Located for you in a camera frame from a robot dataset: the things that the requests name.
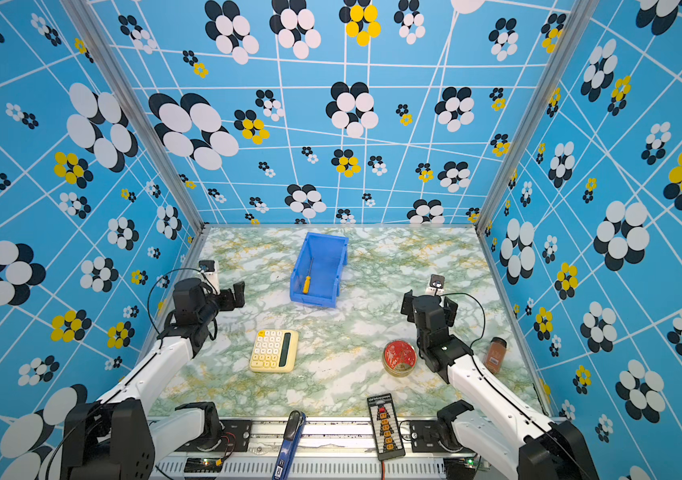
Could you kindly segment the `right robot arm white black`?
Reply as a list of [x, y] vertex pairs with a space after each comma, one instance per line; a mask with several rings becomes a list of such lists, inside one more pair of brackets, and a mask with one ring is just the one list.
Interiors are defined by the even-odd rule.
[[589, 447], [569, 420], [536, 411], [450, 332], [458, 304], [447, 296], [403, 295], [401, 313], [417, 329], [419, 357], [464, 395], [438, 414], [449, 450], [474, 451], [508, 479], [597, 479]]

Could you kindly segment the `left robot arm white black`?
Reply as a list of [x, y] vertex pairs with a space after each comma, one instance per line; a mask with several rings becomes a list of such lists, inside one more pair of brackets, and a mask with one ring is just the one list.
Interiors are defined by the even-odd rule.
[[148, 479], [158, 461], [200, 441], [213, 449], [226, 434], [216, 405], [192, 402], [155, 424], [147, 418], [162, 391], [217, 336], [217, 316], [245, 304], [245, 284], [219, 290], [206, 277], [179, 281], [174, 310], [136, 368], [98, 400], [73, 408], [45, 470], [48, 479]]

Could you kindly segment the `blue plastic bin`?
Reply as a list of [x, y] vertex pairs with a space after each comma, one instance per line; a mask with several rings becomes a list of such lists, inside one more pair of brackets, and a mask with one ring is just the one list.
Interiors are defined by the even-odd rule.
[[[335, 308], [341, 288], [341, 277], [348, 264], [347, 237], [310, 232], [302, 244], [290, 279], [293, 302], [322, 308]], [[308, 295], [302, 287], [310, 260], [314, 260]]]

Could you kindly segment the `red round tin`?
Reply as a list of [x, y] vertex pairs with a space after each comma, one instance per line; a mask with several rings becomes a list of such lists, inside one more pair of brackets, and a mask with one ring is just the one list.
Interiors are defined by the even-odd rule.
[[417, 363], [416, 349], [405, 340], [393, 340], [389, 342], [382, 354], [385, 370], [395, 377], [410, 375]]

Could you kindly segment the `yellow calculator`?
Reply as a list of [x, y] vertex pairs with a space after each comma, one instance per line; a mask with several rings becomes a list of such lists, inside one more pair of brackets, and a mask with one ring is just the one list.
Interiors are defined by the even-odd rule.
[[257, 373], [289, 373], [295, 368], [299, 333], [294, 330], [261, 330], [255, 337], [249, 361]]

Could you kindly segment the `brown spice bottle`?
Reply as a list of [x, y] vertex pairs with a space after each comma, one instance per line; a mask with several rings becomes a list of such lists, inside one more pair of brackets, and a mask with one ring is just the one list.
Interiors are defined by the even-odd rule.
[[501, 371], [507, 350], [508, 342], [504, 338], [495, 336], [491, 339], [484, 365], [493, 375]]

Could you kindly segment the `black remote orange buttons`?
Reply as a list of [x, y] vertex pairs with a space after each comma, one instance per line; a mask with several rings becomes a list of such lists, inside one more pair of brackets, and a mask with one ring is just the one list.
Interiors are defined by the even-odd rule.
[[404, 440], [390, 393], [367, 398], [367, 408], [373, 428], [376, 455], [381, 462], [404, 457]]

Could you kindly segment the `blue black utility knife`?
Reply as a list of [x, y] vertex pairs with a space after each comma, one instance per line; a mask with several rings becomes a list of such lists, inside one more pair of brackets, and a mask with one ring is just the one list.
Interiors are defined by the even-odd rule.
[[283, 434], [283, 441], [272, 472], [272, 480], [288, 479], [306, 421], [307, 417], [304, 412], [294, 410], [290, 413]]

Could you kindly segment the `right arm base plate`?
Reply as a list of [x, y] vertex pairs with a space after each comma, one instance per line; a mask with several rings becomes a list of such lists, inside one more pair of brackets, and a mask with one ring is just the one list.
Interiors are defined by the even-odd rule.
[[447, 426], [439, 420], [410, 420], [410, 444], [415, 453], [458, 454], [470, 450], [460, 446], [449, 435]]

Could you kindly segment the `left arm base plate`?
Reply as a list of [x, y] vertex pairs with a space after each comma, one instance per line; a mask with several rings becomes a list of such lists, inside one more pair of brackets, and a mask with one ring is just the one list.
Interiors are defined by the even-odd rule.
[[218, 439], [201, 437], [185, 443], [177, 452], [247, 452], [252, 438], [253, 421], [248, 419], [223, 419]]

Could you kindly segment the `aluminium front rail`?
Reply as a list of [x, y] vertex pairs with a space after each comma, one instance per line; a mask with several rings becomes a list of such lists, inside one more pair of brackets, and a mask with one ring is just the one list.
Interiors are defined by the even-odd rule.
[[[236, 439], [232, 453], [222, 441], [203, 452], [191, 443], [158, 462], [153, 479], [270, 479], [283, 443], [287, 418], [222, 419]], [[402, 458], [381, 462], [375, 452], [367, 417], [307, 418], [294, 457], [290, 479], [502, 479], [504, 475], [470, 450], [462, 453], [419, 453], [405, 444]]]

